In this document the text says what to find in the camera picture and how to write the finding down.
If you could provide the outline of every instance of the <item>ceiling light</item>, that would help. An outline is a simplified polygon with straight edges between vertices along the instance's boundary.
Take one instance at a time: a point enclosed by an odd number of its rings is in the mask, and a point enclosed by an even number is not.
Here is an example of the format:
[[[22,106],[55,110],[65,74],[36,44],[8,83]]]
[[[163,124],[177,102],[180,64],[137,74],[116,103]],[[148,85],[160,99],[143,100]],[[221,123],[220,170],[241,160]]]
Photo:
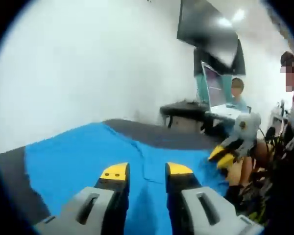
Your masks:
[[[233,22],[237,22],[237,21],[241,21],[242,19],[244,19],[245,17],[245,11],[243,11],[242,9],[239,9],[233,16],[232,21]]]
[[[232,24],[230,21],[228,21],[226,18],[218,19],[218,24],[223,27],[232,27]]]

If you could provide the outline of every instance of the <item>laptop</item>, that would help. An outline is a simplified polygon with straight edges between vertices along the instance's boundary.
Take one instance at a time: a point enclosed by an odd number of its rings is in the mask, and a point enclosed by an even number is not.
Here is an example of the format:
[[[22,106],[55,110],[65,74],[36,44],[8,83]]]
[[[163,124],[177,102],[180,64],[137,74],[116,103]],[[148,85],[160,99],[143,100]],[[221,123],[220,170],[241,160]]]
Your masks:
[[[207,81],[207,89],[209,96],[210,113],[221,119],[233,120],[242,113],[240,110],[231,107],[227,104],[226,95],[223,88],[222,76],[218,74],[208,64],[201,62],[204,72],[204,77]]]

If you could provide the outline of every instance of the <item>laptop screen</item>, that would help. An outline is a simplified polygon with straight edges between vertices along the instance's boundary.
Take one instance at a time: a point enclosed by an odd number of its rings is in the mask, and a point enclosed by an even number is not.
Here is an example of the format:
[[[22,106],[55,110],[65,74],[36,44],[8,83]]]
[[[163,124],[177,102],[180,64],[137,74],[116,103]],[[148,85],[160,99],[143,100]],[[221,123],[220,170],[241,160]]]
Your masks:
[[[221,75],[206,65],[203,65],[203,68],[207,80],[210,107],[226,104]]]

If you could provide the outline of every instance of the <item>black desk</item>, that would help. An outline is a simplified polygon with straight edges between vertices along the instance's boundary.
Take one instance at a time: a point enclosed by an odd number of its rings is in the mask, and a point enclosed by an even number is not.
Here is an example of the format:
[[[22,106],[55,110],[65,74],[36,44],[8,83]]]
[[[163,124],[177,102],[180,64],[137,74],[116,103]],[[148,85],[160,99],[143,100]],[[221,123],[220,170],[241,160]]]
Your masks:
[[[205,103],[189,103],[181,101],[160,107],[160,113],[164,119],[170,117],[168,128],[171,128],[173,116],[192,119],[195,121],[205,120],[205,112],[209,110],[209,105]]]

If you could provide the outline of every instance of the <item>gray gripper housing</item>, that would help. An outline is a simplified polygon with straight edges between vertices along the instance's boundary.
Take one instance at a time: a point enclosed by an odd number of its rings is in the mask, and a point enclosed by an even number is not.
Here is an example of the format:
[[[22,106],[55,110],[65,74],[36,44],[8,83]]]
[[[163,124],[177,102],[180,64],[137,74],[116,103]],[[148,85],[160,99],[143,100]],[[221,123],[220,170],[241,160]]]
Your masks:
[[[263,227],[243,215],[208,187],[182,191],[194,235],[259,235]]]
[[[64,205],[57,217],[35,225],[43,235],[100,235],[112,190],[86,187]]]

